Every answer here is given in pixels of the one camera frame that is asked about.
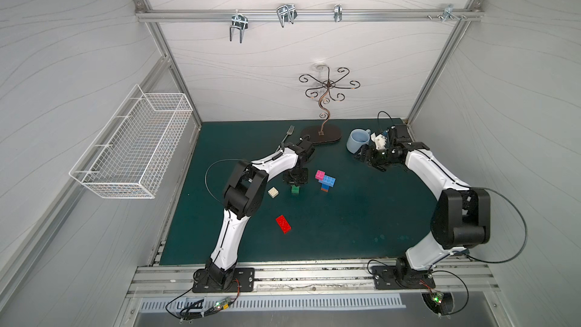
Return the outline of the pink square lego brick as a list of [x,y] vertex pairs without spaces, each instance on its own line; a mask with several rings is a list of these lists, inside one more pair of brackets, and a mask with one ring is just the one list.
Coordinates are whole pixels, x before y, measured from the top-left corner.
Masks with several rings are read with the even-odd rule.
[[324,180],[324,178],[325,178],[325,172],[324,171],[321,171],[321,170],[318,170],[316,172],[315,177],[316,177],[317,180]]

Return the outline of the cream square lego brick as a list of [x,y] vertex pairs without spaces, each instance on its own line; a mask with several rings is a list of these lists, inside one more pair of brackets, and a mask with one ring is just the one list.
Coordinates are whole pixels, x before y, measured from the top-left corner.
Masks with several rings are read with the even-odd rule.
[[270,195],[271,198],[275,198],[278,196],[279,192],[275,187],[272,187],[271,189],[269,189],[268,194]]

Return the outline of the light blue long lego brick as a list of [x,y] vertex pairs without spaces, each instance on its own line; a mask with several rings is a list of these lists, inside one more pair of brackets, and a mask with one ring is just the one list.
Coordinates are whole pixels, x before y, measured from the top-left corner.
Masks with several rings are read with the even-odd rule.
[[334,187],[336,179],[334,177],[325,176],[324,180],[319,180],[319,182],[321,183],[321,185],[327,185],[329,186],[329,188],[332,188]]

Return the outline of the red long lego brick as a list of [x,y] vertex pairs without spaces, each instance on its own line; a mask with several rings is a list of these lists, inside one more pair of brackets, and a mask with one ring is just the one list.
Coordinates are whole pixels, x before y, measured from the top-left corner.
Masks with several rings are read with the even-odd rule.
[[281,215],[281,216],[277,217],[275,219],[275,221],[277,222],[279,228],[281,229],[281,231],[284,234],[287,234],[287,233],[289,233],[292,230],[291,225],[289,224],[289,222],[287,221],[287,219],[285,218],[284,215]]

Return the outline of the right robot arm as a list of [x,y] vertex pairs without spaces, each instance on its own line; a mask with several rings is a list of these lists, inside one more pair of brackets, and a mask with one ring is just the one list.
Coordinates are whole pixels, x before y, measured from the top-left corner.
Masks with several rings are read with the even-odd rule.
[[430,231],[393,268],[396,281],[408,288],[428,276],[442,260],[467,256],[470,249],[489,242],[493,189],[470,186],[448,170],[423,142],[413,140],[407,126],[393,125],[380,133],[354,130],[358,145],[350,147],[357,160],[384,171],[401,164],[431,190],[437,205]]

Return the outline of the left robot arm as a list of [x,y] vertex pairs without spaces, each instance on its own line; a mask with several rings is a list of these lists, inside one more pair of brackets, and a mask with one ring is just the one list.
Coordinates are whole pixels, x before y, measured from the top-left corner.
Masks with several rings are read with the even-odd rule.
[[282,143],[271,155],[260,160],[236,163],[222,197],[222,227],[216,247],[205,264],[210,280],[221,289],[228,288],[234,277],[238,250],[248,221],[259,210],[267,193],[267,184],[279,175],[290,186],[308,183],[307,161],[315,151],[313,143],[301,138],[298,143]]

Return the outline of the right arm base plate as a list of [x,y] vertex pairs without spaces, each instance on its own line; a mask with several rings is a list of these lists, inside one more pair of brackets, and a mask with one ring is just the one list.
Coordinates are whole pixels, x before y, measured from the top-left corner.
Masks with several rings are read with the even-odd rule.
[[434,279],[428,276],[427,271],[378,265],[372,266],[371,272],[377,290],[436,288]]

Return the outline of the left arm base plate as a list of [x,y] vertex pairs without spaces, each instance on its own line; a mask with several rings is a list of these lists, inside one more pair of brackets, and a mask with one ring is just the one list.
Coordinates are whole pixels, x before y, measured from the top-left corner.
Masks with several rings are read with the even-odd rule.
[[231,272],[212,276],[207,269],[198,269],[193,274],[194,293],[237,293],[254,290],[254,268],[236,267]]

